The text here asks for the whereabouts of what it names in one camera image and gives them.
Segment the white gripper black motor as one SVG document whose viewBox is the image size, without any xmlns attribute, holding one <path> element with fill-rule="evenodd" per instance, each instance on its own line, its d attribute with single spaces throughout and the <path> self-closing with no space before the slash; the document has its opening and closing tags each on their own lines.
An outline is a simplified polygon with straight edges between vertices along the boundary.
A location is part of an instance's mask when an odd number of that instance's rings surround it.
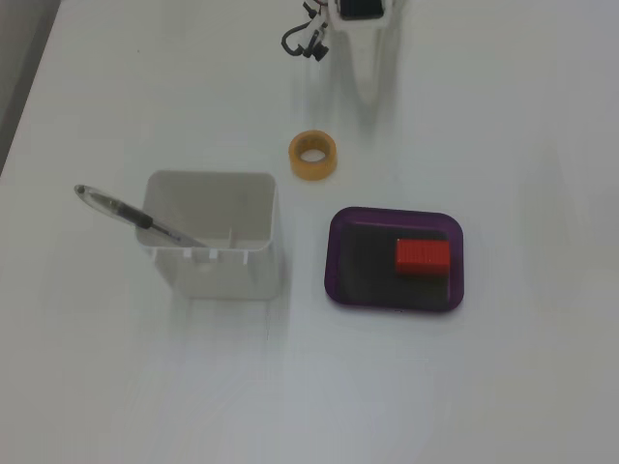
<svg viewBox="0 0 619 464">
<path fill-rule="evenodd" d="M 340 33 L 345 48 L 347 76 L 358 110 L 365 116 L 374 116 L 380 101 L 383 54 L 383 31 L 378 28 L 389 22 L 390 2 L 330 1 L 330 19 L 336 30 L 343 30 Z"/>
</svg>

